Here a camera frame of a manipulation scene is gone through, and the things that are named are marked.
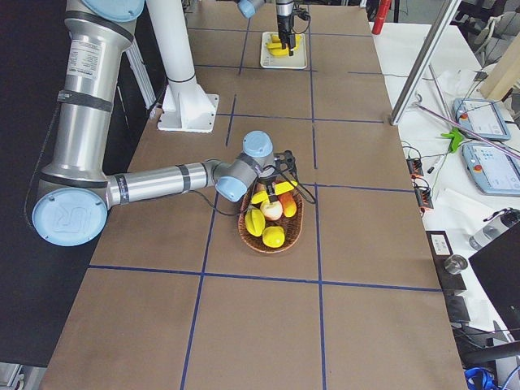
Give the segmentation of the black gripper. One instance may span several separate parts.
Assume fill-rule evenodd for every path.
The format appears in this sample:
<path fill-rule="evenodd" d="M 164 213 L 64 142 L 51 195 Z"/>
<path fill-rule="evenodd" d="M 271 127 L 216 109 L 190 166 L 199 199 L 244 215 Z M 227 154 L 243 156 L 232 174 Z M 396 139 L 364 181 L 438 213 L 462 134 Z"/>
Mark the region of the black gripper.
<path fill-rule="evenodd" d="M 276 165 L 270 164 L 264 167 L 263 172 L 258 177 L 258 183 L 265 187 L 270 203 L 278 201 L 278 196 L 275 193 L 275 182 L 279 173 L 280 169 Z"/>
<path fill-rule="evenodd" d="M 280 39 L 281 49 L 286 49 L 288 43 L 288 55 L 293 56 L 296 47 L 295 34 L 293 32 L 294 25 L 294 1 L 293 0 L 277 0 L 276 15 L 278 36 Z"/>

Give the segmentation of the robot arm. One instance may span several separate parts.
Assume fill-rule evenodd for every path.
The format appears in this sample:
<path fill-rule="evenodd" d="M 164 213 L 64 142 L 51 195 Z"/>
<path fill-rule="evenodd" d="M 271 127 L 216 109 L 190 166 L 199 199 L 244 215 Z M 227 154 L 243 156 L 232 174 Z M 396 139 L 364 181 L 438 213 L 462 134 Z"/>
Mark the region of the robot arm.
<path fill-rule="evenodd" d="M 82 245 L 106 224 L 111 207 L 215 187 L 239 201 L 258 180 L 275 178 L 270 137 L 248 133 L 234 162 L 209 159 L 152 171 L 106 175 L 102 165 L 122 55 L 137 18 L 148 11 L 167 77 L 166 130 L 210 132 L 219 99 L 198 84 L 179 1 L 70 1 L 66 79 L 57 97 L 54 157 L 41 171 L 32 224 L 54 245 Z"/>
<path fill-rule="evenodd" d="M 237 7 L 241 14 L 250 19 L 265 4 L 262 0 L 240 0 Z M 293 31 L 296 6 L 293 0 L 275 0 L 278 37 L 281 48 L 288 50 L 288 55 L 293 56 L 296 48 L 296 34 Z"/>

